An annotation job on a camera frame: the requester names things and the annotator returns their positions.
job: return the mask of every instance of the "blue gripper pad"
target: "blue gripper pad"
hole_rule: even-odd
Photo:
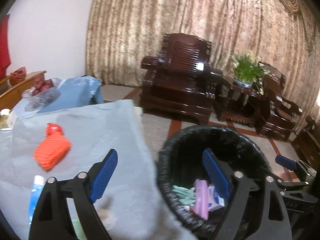
[[[228,201],[231,197],[230,183],[219,167],[217,161],[218,159],[209,149],[203,151],[202,164],[207,171],[211,182],[216,188],[218,195]]]
[[[276,163],[287,168],[290,171],[295,171],[298,168],[298,164],[295,161],[290,160],[282,155],[277,155],[275,160]]]
[[[118,153],[116,150],[109,152],[107,155],[107,160],[102,166],[101,170],[97,174],[96,178],[91,185],[90,200],[95,203],[97,199],[100,199],[110,181],[113,172],[118,164]]]

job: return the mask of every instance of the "pink package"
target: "pink package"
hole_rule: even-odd
[[[204,220],[208,220],[208,184],[206,180],[197,179],[195,182],[196,187],[196,206],[194,212]]]

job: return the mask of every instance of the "black trash can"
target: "black trash can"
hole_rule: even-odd
[[[191,188],[196,179],[210,182],[202,165],[202,153],[211,148],[216,157],[229,163],[234,171],[248,178],[259,179],[257,168],[271,171],[270,164],[260,148],[243,134],[221,126],[195,125],[178,131],[159,152],[157,184],[170,209],[183,226],[199,238],[208,239],[217,227],[224,208],[209,212],[209,219],[186,211],[172,185]]]

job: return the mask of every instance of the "green plant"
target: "green plant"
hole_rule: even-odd
[[[256,57],[251,50],[246,50],[241,54],[232,53],[231,60],[235,77],[242,82],[255,83],[259,93],[263,94],[260,81],[269,74],[269,71],[259,63],[260,58]]]

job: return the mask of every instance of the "patterned beige curtain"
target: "patterned beige curtain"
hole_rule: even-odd
[[[232,76],[229,55],[251,49],[287,78],[285,96],[318,119],[320,32],[303,0],[93,0],[86,74],[139,86],[144,56],[156,56],[163,33],[212,42],[211,66]]]

